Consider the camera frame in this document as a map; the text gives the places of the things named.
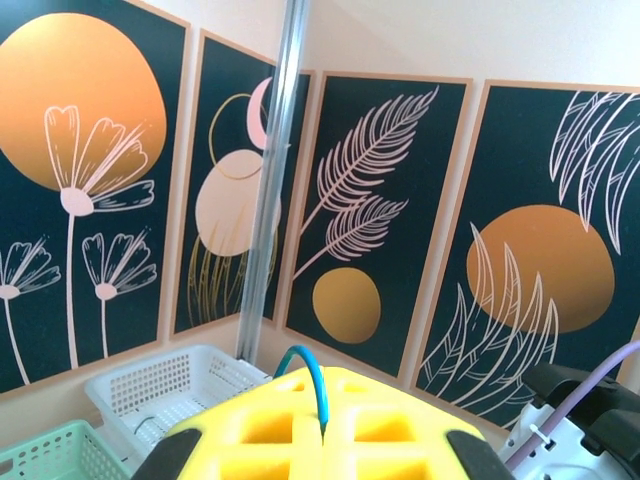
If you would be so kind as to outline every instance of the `purple tube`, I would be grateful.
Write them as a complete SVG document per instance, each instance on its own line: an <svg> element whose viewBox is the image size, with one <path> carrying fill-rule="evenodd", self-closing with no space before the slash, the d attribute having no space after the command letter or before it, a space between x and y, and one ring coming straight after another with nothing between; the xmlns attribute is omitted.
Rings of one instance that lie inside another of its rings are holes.
<svg viewBox="0 0 640 480"><path fill-rule="evenodd" d="M607 359L602 362L598 368L596 368L591 375L589 375L580 385L576 387L576 389L571 392L564 401L558 405L558 408L554 410L554 412L545 420L545 422L538 428L540 433L546 435L547 437L551 435L551 432L554 428L558 426L558 424L562 421L563 418L569 415L571 410L580 403L580 401L602 381L607 374L613 370L618 364L622 363L622 361L627 358L632 353L640 350L640 340L627 343L623 347L620 347L618 350L613 352L611 355L607 357ZM526 442L524 442L513 454L507 459L505 465L511 471L515 470L515 468L522 463L522 461L527 458L527 456L533 452L538 446L542 443L542 439L536 435L532 434Z"/></svg>

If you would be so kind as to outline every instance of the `beige circle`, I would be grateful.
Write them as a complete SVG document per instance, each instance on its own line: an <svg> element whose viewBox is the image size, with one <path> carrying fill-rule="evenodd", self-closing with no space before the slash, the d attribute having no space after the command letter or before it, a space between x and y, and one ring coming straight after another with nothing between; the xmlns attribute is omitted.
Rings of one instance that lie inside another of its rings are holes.
<svg viewBox="0 0 640 480"><path fill-rule="evenodd" d="M542 279L544 313L553 299L558 308L560 332L587 327L609 307L615 286L609 252L595 228L590 226L585 231L574 212L551 205L515 208L489 223L480 235L491 260L494 315L505 297L505 243L513 252L520 274L521 315L533 295L537 272ZM479 275L477 262L478 248L474 242L467 255L467 278L472 292ZM487 313L489 308L483 306ZM515 315L504 314L497 320L512 326Z"/></svg>
<svg viewBox="0 0 640 480"><path fill-rule="evenodd" d="M53 133L62 174L68 178L74 150L79 157L99 119L123 125L125 135L138 126L143 130L139 140L148 156L146 164L139 155L123 155L89 193L104 191L113 184L110 180L123 176L130 176L132 183L157 161L167 132L160 88L135 44L108 23L76 13L31 20L0 45L0 72L0 149L30 180L59 189L44 128L45 111L54 106L76 106L79 116L77 147L75 129L68 125L69 111L66 116L57 113L58 128ZM85 174L113 148L114 129L107 127L93 137L90 158L81 168Z"/></svg>
<svg viewBox="0 0 640 480"><path fill-rule="evenodd" d="M318 321L339 342L365 342L378 328L380 294L362 270L344 267L328 271L316 282L312 298Z"/></svg>
<svg viewBox="0 0 640 480"><path fill-rule="evenodd" d="M236 150L222 158L205 179L196 199L196 228L207 250L232 257L251 247L256 216L262 157ZM280 222L280 202L273 222Z"/></svg>

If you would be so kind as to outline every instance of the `mint green basket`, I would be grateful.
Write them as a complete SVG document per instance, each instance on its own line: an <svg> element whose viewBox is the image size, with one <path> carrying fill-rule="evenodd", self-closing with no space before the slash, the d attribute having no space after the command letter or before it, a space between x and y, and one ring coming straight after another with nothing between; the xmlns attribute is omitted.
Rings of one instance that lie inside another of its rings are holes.
<svg viewBox="0 0 640 480"><path fill-rule="evenodd" d="M0 450L0 480L129 480L91 426L78 420Z"/></svg>

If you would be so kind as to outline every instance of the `yellow foam block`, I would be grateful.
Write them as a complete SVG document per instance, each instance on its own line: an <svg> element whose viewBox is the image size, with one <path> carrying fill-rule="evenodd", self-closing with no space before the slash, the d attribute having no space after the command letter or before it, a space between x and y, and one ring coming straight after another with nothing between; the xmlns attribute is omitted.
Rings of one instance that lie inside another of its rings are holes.
<svg viewBox="0 0 640 480"><path fill-rule="evenodd" d="M467 480L446 433L478 430L388 385L323 368L329 424L320 433L304 368L186 420L202 437L180 480Z"/></svg>

